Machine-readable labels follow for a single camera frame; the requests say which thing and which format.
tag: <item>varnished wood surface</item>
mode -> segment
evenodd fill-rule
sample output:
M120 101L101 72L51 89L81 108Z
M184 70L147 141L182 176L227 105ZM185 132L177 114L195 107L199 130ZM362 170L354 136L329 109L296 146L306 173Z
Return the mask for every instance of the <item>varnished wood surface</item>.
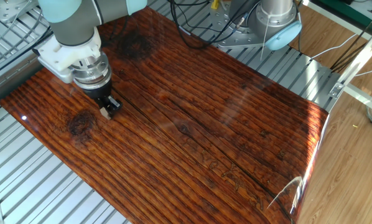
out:
M309 56L353 35L308 7L302 6L301 13L302 51ZM352 41L316 59L330 67ZM370 70L372 58L361 72ZM372 73L354 78L352 84L372 96ZM345 93L330 113L298 223L372 224L372 124L365 105Z
M213 47L188 49L150 9L134 18L103 49L124 102L113 120L46 69L1 105L133 223L295 220L296 186L267 206L304 176L327 112Z

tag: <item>white cable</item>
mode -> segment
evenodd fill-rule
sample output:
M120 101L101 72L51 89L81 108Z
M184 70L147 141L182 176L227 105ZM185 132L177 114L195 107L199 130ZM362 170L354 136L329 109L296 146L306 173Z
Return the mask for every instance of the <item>white cable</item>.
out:
M300 18L300 12L298 12L298 20L302 24L302 19Z
M368 72L365 72L365 73L357 74L357 75L355 75L355 76L366 75L366 74L369 74L369 73L371 73L371 72L372 72L372 70L371 70L371 71L368 71Z
M263 37L263 44L262 44L262 51L261 51L261 60L263 58L263 50L265 49L265 41L266 41L266 34L267 34L267 28L269 27L269 20L271 19L271 15L267 16L267 23L266 23L266 30L265 30L265 36Z
M318 57L319 55L322 55L322 54L324 54L325 52L328 52L329 50L333 50L333 49L337 49L337 48L342 47L344 44L346 44L350 39L352 39L352 38L353 38L354 36L356 36L356 35L357 35L357 34L353 34L351 37L349 37L349 38L348 38L344 43L342 43L341 45L336 46L336 47L332 47L332 48L330 48L330 49L327 49L327 50L323 51L322 53L313 56L312 58Z
M30 2L31 2L31 0L27 1L27 3L23 6L23 8L16 14L12 24L5 30L5 32L3 34L0 35L0 40L9 32L10 29L12 29L12 26L16 22L16 19L19 17L20 12L22 12L27 7L27 5L30 4Z

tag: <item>silver cylinder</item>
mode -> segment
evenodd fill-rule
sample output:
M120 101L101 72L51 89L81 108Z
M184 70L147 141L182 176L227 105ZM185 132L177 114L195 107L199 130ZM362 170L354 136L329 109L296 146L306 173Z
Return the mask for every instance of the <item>silver cylinder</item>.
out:
M95 90L111 80L111 67L105 53L99 58L89 57L71 66L74 82L84 90Z
M291 10L292 0L262 0L261 4L267 14L280 16Z
M285 0L264 0L262 1L256 9L253 11L253 14L249 17L248 26L250 29L254 30L254 33L262 38L264 38L266 33L266 40L269 40L272 36L278 33L283 28L287 27L289 24L295 21L295 17L297 15L297 8L291 2L291 8L287 10L287 12L283 12L283 14L269 14L268 12L264 11L263 3L264 2L284 2Z

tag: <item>metal grating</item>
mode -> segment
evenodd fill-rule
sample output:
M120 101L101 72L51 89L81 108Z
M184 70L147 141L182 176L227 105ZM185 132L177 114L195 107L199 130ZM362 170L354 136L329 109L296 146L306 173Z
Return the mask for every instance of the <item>metal grating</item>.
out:
M0 203L5 224L128 222L1 107Z
M48 22L36 7L18 18L14 24L0 21L0 64L15 54L21 54L32 45L48 28Z
M192 4L201 1L183 0L177 2L179 4ZM148 3L153 10L172 20L167 0L148 0ZM183 16L183 12L179 7L185 13L189 25L186 23L185 16ZM210 19L211 3L179 7L177 7L178 22L185 30L199 36L203 40L210 40L215 36L216 32L213 30L195 28L212 28ZM329 97L328 93L337 82L339 74L331 73L329 68L321 66L317 61L295 49L288 46L275 52L264 49L263 54L262 47L221 50L283 87L288 88L295 94L313 101L328 112L331 111L337 101L337 99Z
M0 21L0 98L40 69L30 48L48 26L38 7L11 24Z

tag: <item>glossy wooden board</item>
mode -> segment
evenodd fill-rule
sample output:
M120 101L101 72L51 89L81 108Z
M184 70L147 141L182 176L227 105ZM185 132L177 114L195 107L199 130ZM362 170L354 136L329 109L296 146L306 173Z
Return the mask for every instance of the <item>glossy wooden board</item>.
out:
M103 50L124 102L111 121L46 69L1 105L133 223L297 218L296 185L268 205L305 175L327 112L214 47L187 48L150 9Z

